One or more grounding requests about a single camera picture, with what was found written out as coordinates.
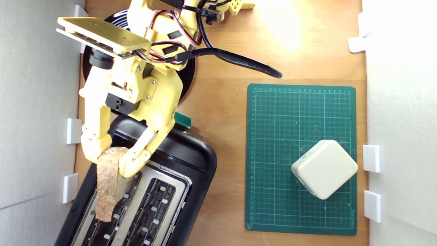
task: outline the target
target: white panel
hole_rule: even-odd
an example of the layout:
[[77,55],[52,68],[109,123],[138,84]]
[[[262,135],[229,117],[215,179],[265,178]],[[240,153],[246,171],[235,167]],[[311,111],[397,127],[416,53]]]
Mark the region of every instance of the white panel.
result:
[[76,198],[79,185],[79,174],[73,173],[64,177],[64,189],[62,194],[62,203],[67,203]]
[[382,223],[370,221],[369,246],[436,246],[437,235],[387,216]]
[[0,210],[1,246],[54,245],[71,204],[54,192]]
[[368,142],[384,148],[369,190],[383,198],[371,246],[435,245],[437,234],[437,1],[363,0]]
[[0,98],[9,106],[0,114],[0,187],[13,189],[0,189],[0,208],[59,192],[73,173],[66,119],[77,117],[80,44],[57,33],[56,20],[78,2],[2,1]]
[[381,195],[364,191],[364,216],[381,223]]
[[363,167],[365,171],[381,172],[378,145],[363,145]]
[[80,136],[82,135],[82,120],[67,119],[67,144],[80,144]]

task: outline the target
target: cable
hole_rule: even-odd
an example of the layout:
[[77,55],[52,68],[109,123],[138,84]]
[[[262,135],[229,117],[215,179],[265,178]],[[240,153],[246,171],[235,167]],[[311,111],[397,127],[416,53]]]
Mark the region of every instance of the cable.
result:
[[[150,55],[157,57],[158,58],[157,60],[160,61],[159,63],[166,63],[165,59],[168,58],[167,56],[159,54],[159,53],[156,53],[153,50],[151,50],[149,53],[150,53]],[[184,61],[172,61],[171,63],[174,64],[174,65],[181,65],[181,64],[184,64],[186,62],[187,61],[184,60]]]
[[[143,60],[147,60],[147,61],[152,62],[152,63],[166,63],[166,61],[165,61],[164,58],[158,58],[158,59],[155,59],[155,58],[152,58],[152,57],[146,56],[143,52],[140,52],[140,51],[138,51],[138,50],[134,50],[134,52],[135,52],[136,55],[138,55],[139,57],[141,57]],[[156,53],[154,54],[153,51],[150,51],[150,54],[153,55],[153,56],[154,56],[154,55],[157,55]]]
[[155,10],[153,12],[152,20],[150,21],[149,29],[152,29],[153,24],[155,23],[156,17],[160,15],[161,13],[165,12],[165,10]]
[[[207,1],[208,0],[201,0],[199,2],[199,5],[197,6],[197,8],[200,10],[203,9],[203,7],[205,7],[205,4]],[[197,25],[199,27],[199,32],[202,36],[203,41],[205,42],[206,47],[213,48],[211,42],[209,41],[208,37],[206,36],[205,27],[203,26],[201,13],[199,13],[199,12],[196,13],[196,20],[197,20]]]
[[221,3],[218,3],[218,4],[211,4],[211,5],[209,5],[208,8],[211,9],[211,10],[215,10],[216,7],[225,5],[225,4],[229,3],[230,1],[232,1],[232,0],[225,0],[225,1],[223,1]]
[[189,11],[193,11],[193,12],[195,12],[195,13],[201,13],[201,12],[202,12],[202,10],[199,9],[199,8],[196,8],[196,7],[193,7],[193,6],[187,6],[187,5],[184,5],[184,6],[182,7],[182,9],[186,9],[186,10],[189,10]]
[[179,41],[176,41],[176,40],[156,41],[156,42],[152,43],[152,46],[166,45],[166,44],[167,45],[176,45],[176,46],[179,46],[179,47],[183,48],[184,51],[188,50],[187,47],[185,46],[185,44],[183,44],[183,43],[181,43]]
[[179,31],[181,32],[181,34],[183,34],[190,41],[192,46],[199,46],[200,43],[198,43],[196,40],[193,39],[193,37],[191,37],[191,35],[187,32],[187,30],[185,30],[185,28],[179,22],[179,19],[176,18],[175,11],[171,11],[171,12],[173,14],[173,20],[177,23],[177,25],[179,27]]
[[173,62],[173,61],[185,61],[188,59],[192,59],[198,56],[207,56],[207,55],[215,55],[218,58],[241,66],[245,68],[249,68],[252,70],[259,71],[264,74],[268,74],[270,76],[273,76],[275,78],[281,78],[282,73],[264,63],[261,63],[259,61],[255,61],[253,59],[247,58],[242,55],[238,55],[226,50],[217,49],[217,48],[202,48],[202,49],[195,49],[190,51],[185,51],[182,53],[179,53],[175,56],[168,57],[165,59],[166,62]]

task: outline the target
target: green cutting mat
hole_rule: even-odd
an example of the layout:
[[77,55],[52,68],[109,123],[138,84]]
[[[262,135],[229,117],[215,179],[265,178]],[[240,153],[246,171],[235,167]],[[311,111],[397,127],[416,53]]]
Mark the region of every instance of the green cutting mat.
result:
[[246,216],[253,231],[357,233],[357,177],[320,200],[291,165],[322,139],[357,160],[355,88],[250,84],[247,90]]

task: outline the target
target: yellow plate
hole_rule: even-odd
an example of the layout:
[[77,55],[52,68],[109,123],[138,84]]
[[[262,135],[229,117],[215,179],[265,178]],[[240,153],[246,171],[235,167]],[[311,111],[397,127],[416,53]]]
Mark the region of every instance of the yellow plate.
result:
[[58,23],[71,34],[79,33],[74,39],[87,40],[86,37],[111,47],[114,53],[126,53],[136,49],[149,49],[150,41],[126,29],[95,17],[59,17]]

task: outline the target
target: black cable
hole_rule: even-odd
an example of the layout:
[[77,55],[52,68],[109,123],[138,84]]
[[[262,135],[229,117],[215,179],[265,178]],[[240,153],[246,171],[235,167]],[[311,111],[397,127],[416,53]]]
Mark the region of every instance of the black cable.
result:
[[188,59],[192,59],[198,56],[207,56],[207,55],[215,55],[218,58],[241,66],[241,67],[245,67],[245,68],[249,68],[252,70],[256,70],[259,71],[261,73],[264,74],[268,74],[270,76],[273,76],[275,78],[281,78],[282,77],[282,73],[264,63],[261,63],[259,61],[255,61],[253,59],[250,59],[248,57],[239,55],[239,54],[235,54],[226,50],[222,50],[222,49],[217,49],[217,48],[202,48],[202,49],[195,49],[195,50],[190,50],[190,51],[186,51],[186,52],[182,52],[179,53],[175,56],[172,57],[168,57],[165,59],[165,61],[167,63],[169,62],[173,62],[173,61],[185,61]]
[[196,7],[193,7],[193,6],[187,6],[187,5],[184,5],[184,6],[182,7],[182,9],[186,9],[186,10],[189,10],[189,11],[193,11],[193,12],[195,12],[196,14],[200,14],[200,13],[202,12],[200,8],[196,8]]
[[218,6],[225,5],[225,4],[227,4],[228,2],[230,2],[230,1],[232,1],[232,0],[226,0],[226,1],[223,1],[223,2],[221,2],[221,3],[218,3],[218,4],[212,4],[212,5],[215,6],[215,7],[218,7]]
[[[207,1],[208,0],[201,0],[199,2],[199,5],[197,6],[197,8],[202,10],[203,7],[205,7],[205,4]],[[203,26],[202,16],[201,16],[200,12],[196,12],[196,20],[197,20],[197,25],[199,26],[200,35],[202,36],[202,39],[205,42],[206,47],[213,48],[211,42],[209,41],[208,37],[206,36],[205,27]]]

